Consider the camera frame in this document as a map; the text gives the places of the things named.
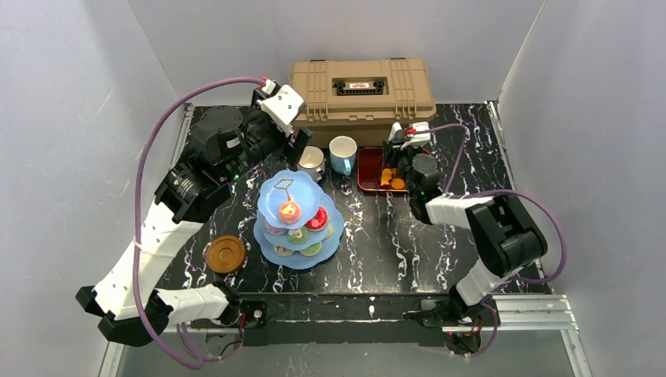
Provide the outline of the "white mug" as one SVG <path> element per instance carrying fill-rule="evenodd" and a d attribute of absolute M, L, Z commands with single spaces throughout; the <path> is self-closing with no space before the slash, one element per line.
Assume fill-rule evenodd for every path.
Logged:
<path fill-rule="evenodd" d="M 307 173 L 320 185 L 325 178 L 326 159 L 323 151 L 315 146 L 306 146 L 296 166 L 298 171 Z"/>

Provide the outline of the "orange pastry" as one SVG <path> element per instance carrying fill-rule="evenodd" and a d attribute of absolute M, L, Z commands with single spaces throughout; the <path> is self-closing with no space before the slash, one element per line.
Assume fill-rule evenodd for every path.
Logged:
<path fill-rule="evenodd" d="M 380 187 L 381 188 L 390 187 L 390 182 L 392 181 L 392 179 L 393 179 L 393 170 L 390 168 L 383 169 L 380 176 Z"/>

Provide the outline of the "light blue mug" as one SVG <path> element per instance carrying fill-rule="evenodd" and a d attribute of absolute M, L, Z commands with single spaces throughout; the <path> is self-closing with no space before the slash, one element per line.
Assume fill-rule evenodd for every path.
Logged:
<path fill-rule="evenodd" d="M 350 176 L 357 156 L 357 143 L 348 136 L 337 136 L 329 143 L 330 164 L 338 174 Z"/>

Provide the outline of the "pink round pastry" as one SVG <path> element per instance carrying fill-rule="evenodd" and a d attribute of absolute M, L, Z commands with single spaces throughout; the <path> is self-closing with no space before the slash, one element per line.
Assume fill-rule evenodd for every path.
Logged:
<path fill-rule="evenodd" d="M 277 217 L 284 224 L 294 224 L 302 217 L 302 208 L 295 201 L 286 200 L 279 206 Z"/>

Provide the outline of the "blue three-tier cake stand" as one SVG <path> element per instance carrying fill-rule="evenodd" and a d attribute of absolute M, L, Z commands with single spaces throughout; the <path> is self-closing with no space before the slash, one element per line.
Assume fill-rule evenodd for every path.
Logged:
<path fill-rule="evenodd" d="M 332 258 L 344 228 L 333 199 L 307 173 L 281 170 L 262 183 L 254 238 L 269 262 L 311 269 Z"/>

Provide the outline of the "pink cupcake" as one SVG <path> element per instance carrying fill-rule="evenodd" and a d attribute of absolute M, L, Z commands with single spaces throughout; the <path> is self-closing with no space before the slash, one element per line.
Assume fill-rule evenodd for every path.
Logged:
<path fill-rule="evenodd" d="M 266 220 L 264 220 L 264 226 L 265 226 L 266 232 L 268 232 L 272 235 L 279 236 L 279 235 L 283 235 L 284 233 L 287 232 L 287 229 L 282 228 L 282 227 L 273 226 L 273 225 L 269 224 Z"/>

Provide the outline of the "green kiwi tart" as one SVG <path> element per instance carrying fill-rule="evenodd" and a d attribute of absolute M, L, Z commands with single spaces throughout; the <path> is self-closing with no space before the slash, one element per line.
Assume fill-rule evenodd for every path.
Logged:
<path fill-rule="evenodd" d="M 302 245 L 309 239 L 309 230 L 306 227 L 298 229 L 289 229 L 287 231 L 287 240 L 293 245 Z"/>

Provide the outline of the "chocolate sprinkle donut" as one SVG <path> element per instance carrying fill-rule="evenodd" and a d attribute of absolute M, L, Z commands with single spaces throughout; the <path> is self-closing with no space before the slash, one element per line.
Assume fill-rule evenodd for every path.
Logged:
<path fill-rule="evenodd" d="M 276 255 L 278 255 L 280 257 L 288 257 L 288 256 L 291 256 L 291 255 L 294 254 L 293 250 L 285 248 L 285 247 L 277 246 L 277 245 L 273 246 L 273 250 L 276 253 Z"/>

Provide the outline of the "green frosted donut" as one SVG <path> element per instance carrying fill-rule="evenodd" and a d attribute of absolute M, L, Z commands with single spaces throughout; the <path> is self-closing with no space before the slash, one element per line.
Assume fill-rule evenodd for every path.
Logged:
<path fill-rule="evenodd" d="M 313 257 L 320 253 L 321 248 L 322 248 L 322 243 L 317 242 L 309 245 L 303 250 L 300 250 L 299 253 L 306 257 Z"/>

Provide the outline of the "brown wooden coaster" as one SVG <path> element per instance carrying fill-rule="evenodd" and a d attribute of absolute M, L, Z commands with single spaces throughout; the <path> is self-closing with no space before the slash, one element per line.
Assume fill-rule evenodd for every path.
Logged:
<path fill-rule="evenodd" d="M 245 244 L 236 236 L 221 236 L 206 249 L 207 267 L 215 273 L 230 274 L 239 270 L 247 256 Z"/>

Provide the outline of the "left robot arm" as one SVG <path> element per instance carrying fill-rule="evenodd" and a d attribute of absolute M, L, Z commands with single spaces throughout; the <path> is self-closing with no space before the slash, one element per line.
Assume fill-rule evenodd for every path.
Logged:
<path fill-rule="evenodd" d="M 262 101 L 249 111 L 208 108 L 190 126 L 177 163 L 156 189 L 137 235 L 108 275 L 76 298 L 100 317 L 110 342 L 144 346 L 169 326 L 219 320 L 239 299 L 222 283 L 181 290 L 158 288 L 180 249 L 232 193 L 230 185 L 271 155 L 298 162 L 309 135 L 294 130 L 296 104 Z"/>

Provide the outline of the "red serving tray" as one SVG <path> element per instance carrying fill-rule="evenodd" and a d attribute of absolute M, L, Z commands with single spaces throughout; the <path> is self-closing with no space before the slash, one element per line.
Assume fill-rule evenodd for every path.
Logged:
<path fill-rule="evenodd" d="M 380 187 L 380 176 L 383 166 L 383 150 L 379 147 L 364 147 L 361 148 L 357 156 L 357 186 L 364 194 L 402 194 L 405 195 L 408 190 L 393 190 L 391 187 Z M 393 170 L 393 178 L 401 178 L 401 173 L 398 169 L 390 168 Z"/>

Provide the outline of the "tan plastic toolbox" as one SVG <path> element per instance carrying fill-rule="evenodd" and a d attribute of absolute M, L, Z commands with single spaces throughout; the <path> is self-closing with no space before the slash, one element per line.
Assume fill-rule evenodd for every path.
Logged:
<path fill-rule="evenodd" d="M 297 62 L 288 83 L 306 102 L 293 125 L 312 131 L 309 143 L 318 148 L 337 136 L 379 147 L 393 123 L 430 121 L 437 112 L 421 59 Z"/>

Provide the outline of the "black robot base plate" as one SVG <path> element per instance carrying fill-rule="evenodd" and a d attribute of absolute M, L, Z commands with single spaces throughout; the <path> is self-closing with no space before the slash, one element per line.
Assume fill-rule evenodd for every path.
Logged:
<path fill-rule="evenodd" d="M 496 303 L 465 306 L 447 294 L 245 293 L 220 321 L 248 346 L 415 343 L 476 352 L 500 324 Z"/>

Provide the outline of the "aluminium frame rail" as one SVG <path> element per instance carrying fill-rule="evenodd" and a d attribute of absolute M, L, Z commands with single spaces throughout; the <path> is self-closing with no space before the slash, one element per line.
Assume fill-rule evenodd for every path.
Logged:
<path fill-rule="evenodd" d="M 224 309 L 187 308 L 176 298 L 165 296 L 163 306 L 149 306 L 149 319 L 156 330 L 186 323 L 194 328 L 232 327 L 246 329 L 306 325 L 414 324 L 440 328 L 449 333 L 501 330 L 576 329 L 577 323 L 562 295 L 495 295 L 484 306 L 457 318 L 438 310 L 447 295 L 428 294 L 247 294 L 231 298 Z"/>

